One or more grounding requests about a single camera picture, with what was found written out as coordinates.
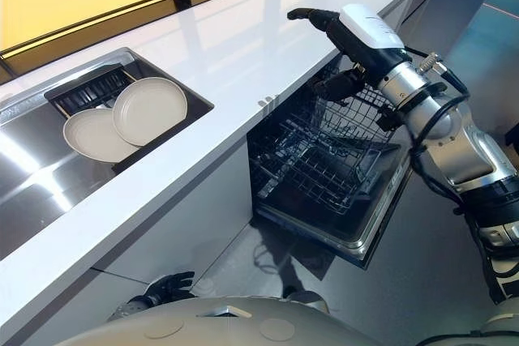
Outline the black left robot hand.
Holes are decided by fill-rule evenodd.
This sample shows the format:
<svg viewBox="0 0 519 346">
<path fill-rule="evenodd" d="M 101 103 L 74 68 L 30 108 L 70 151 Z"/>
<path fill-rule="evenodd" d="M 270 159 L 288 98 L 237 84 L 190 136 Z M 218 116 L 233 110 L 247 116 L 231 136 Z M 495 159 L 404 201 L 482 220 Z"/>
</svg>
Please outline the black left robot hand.
<svg viewBox="0 0 519 346">
<path fill-rule="evenodd" d="M 195 295 L 191 293 L 191 286 L 194 276 L 195 273 L 193 271 L 162 276 L 147 287 L 144 295 L 154 305 L 193 298 Z"/>
</svg>

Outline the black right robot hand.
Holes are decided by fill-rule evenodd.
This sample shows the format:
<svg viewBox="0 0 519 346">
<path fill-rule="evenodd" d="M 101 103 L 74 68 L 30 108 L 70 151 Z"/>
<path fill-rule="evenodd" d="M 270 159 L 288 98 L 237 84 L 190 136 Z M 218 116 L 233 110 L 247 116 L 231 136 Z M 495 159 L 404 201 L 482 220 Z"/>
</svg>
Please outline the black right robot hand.
<svg viewBox="0 0 519 346">
<path fill-rule="evenodd" d="M 355 32 L 344 18 L 343 13 L 315 8 L 295 8 L 287 13 L 289 20 L 309 20 L 311 25 L 326 34 L 341 54 L 357 65 L 313 85 L 314 92 L 327 101 L 344 100 L 361 92 L 367 85 L 376 88 L 394 68 L 411 60 L 401 42 L 377 48 L 374 43 L 367 43 L 364 26 L 360 32 Z"/>
</svg>

